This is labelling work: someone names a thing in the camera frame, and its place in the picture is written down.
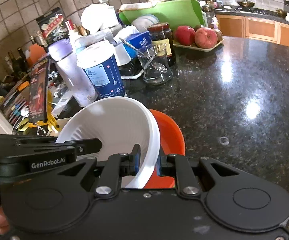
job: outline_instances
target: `brown jar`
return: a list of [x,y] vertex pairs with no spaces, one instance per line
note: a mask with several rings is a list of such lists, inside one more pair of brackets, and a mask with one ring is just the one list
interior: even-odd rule
[[148,27],[149,36],[153,45],[165,44],[169,66],[176,62],[176,55],[173,48],[172,32],[169,23],[157,23]]

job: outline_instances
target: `clear glass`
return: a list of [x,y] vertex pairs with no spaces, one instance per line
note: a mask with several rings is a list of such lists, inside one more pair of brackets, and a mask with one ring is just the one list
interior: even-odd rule
[[166,45],[148,45],[139,50],[142,53],[137,52],[137,57],[144,70],[144,81],[146,83],[158,85],[172,78],[172,70],[166,56]]

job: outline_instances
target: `metal spoon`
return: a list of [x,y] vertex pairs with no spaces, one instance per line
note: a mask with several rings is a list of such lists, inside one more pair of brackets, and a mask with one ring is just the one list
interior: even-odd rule
[[150,61],[151,65],[152,65],[156,70],[158,70],[158,71],[160,71],[160,72],[163,72],[163,73],[167,73],[167,72],[168,72],[168,68],[167,68],[165,65],[163,65],[163,64],[161,64],[161,63],[158,63],[158,62],[152,62],[151,59],[150,59],[150,57],[147,56],[147,55],[145,55],[144,53],[142,53],[139,49],[137,49],[136,47],[132,46],[130,43],[126,42],[123,38],[119,38],[119,39],[120,39],[120,41],[121,41],[123,44],[127,45],[129,48],[132,48],[133,50],[135,50],[135,51],[138,52],[139,54],[141,54],[141,55],[143,55],[144,57],[146,57],[146,58]]

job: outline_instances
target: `yellow tray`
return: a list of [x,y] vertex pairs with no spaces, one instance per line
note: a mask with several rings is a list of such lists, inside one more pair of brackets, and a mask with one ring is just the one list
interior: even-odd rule
[[195,49],[195,50],[200,50],[200,51],[204,51],[204,52],[209,52],[212,51],[214,48],[216,48],[217,46],[219,46],[221,43],[223,43],[224,39],[222,39],[222,41],[218,42],[213,48],[211,49],[202,49],[202,48],[198,48],[196,44],[192,44],[191,46],[185,46],[185,45],[181,45],[179,42],[177,41],[173,41],[173,45],[175,47],[180,47],[180,48],[188,48],[188,49]]

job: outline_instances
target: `red-orange plastic basin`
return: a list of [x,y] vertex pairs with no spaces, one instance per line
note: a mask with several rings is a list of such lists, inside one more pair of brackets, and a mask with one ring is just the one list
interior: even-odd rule
[[[165,154],[176,153],[185,155],[183,134],[177,123],[166,114],[150,109],[157,120],[160,131],[160,144]],[[174,178],[159,177],[156,169],[144,188],[171,188],[174,187]]]

